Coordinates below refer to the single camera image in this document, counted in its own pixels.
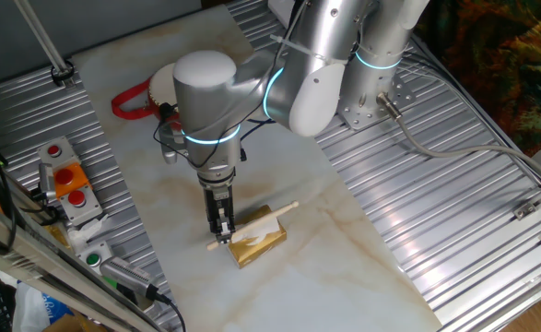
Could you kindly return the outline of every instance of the green button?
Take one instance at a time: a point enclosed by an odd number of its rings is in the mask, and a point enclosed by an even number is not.
[[[88,258],[86,258],[86,263],[88,263],[89,266],[94,267],[100,262],[100,255],[98,254],[90,254],[88,255]]]

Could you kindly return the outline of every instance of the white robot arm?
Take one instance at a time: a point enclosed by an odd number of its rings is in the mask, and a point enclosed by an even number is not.
[[[184,140],[178,143],[162,126],[162,152],[187,151],[220,243],[235,231],[231,184],[241,155],[240,123],[262,107],[293,133],[315,136],[336,110],[378,107],[377,95],[389,92],[427,2],[297,0],[276,54],[260,52],[239,66],[216,51],[178,60],[174,85]],[[290,50],[282,65],[284,44]]]

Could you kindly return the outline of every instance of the metal grating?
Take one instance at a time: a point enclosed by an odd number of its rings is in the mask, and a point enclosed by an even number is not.
[[[106,241],[115,255],[156,276],[158,287],[170,297],[168,282],[79,75],[74,89],[64,89],[54,85],[49,70],[0,84],[0,152],[9,162],[7,170],[28,189],[35,188],[40,163],[36,148],[66,136],[109,214],[89,243]],[[162,327],[179,325],[169,307],[156,322]]]
[[[265,0],[239,0],[228,9],[256,51],[277,48],[269,35],[282,35],[284,29]],[[485,114],[463,104],[439,81],[415,75],[404,80],[417,96],[404,117],[427,147],[509,143]],[[116,255],[158,276],[170,296],[78,75],[76,81],[75,89],[57,88],[45,68],[0,84],[0,151],[10,162],[8,170],[35,187],[35,148],[67,136],[110,215],[91,241],[106,240]],[[541,219],[519,222],[512,216],[519,202],[538,189],[509,157],[485,152],[428,159],[412,152],[388,120],[354,132],[335,117],[317,141],[444,324],[442,330],[468,330],[541,279],[536,239]],[[540,298],[541,293],[531,302]],[[157,321],[164,325],[173,318],[167,310]]]
[[[276,49],[269,35],[284,29],[265,0],[236,1],[228,8],[256,50]],[[511,144],[483,112],[439,80],[413,74],[403,79],[417,97],[403,115],[426,147]],[[336,116],[316,140],[442,322],[441,330],[469,330],[541,279],[541,218],[518,221],[512,214],[539,189],[510,157],[478,152],[430,159],[415,153],[386,118],[353,131]],[[539,299],[541,293],[519,310]]]

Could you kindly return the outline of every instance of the yellow block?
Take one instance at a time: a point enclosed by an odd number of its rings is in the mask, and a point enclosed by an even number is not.
[[[272,212],[272,210],[268,205],[260,207],[249,216],[236,221],[235,225],[244,225],[252,220],[261,218],[270,212]],[[256,239],[244,239],[237,243],[229,244],[229,251],[233,255],[233,258],[235,258],[235,262],[240,268],[244,268],[259,256],[265,254],[287,239],[287,231],[285,231],[280,222],[278,223],[278,226],[280,227],[280,231],[268,233],[266,237],[257,245],[248,245],[248,243],[252,243],[256,241]]]

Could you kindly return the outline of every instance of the emergency stop button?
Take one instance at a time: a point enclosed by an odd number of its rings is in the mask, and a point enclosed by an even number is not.
[[[55,175],[55,181],[58,184],[71,184],[74,181],[74,173],[68,169],[62,169]]]
[[[69,204],[76,208],[81,208],[84,206],[84,204],[86,204],[86,196],[79,190],[74,190],[73,192],[69,193],[67,200],[69,201]]]
[[[59,148],[57,145],[52,145],[47,148],[47,153],[49,153],[49,156],[57,158],[61,154],[61,148]]]

